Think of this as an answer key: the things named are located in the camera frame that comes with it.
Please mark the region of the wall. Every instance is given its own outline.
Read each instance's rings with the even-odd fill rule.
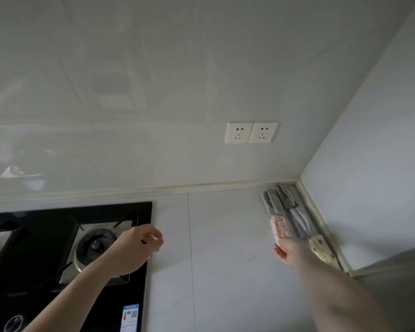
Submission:
[[[353,269],[415,248],[415,10],[301,179]]]
[[[0,198],[296,178],[414,2],[0,0]]]

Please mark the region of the stove knob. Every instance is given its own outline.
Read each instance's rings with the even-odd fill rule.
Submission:
[[[21,315],[12,317],[5,325],[3,332],[21,332],[26,327],[25,319]]]

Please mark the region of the energy label sticker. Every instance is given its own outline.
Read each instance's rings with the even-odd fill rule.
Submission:
[[[140,304],[123,307],[120,332],[137,332],[138,309]]]

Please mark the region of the electrical outlet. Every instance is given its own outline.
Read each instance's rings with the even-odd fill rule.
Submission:
[[[278,122],[255,122],[249,143],[269,143],[277,130]]]
[[[247,143],[253,122],[229,122],[226,127],[225,143]]]

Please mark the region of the stack of folded cloths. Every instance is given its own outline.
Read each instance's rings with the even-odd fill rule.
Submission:
[[[278,184],[277,187],[267,188],[261,197],[271,216],[272,232],[278,245],[280,239],[285,236],[300,241],[307,240],[312,251],[322,261],[341,269],[335,255],[323,236],[319,234],[303,200],[293,185]]]

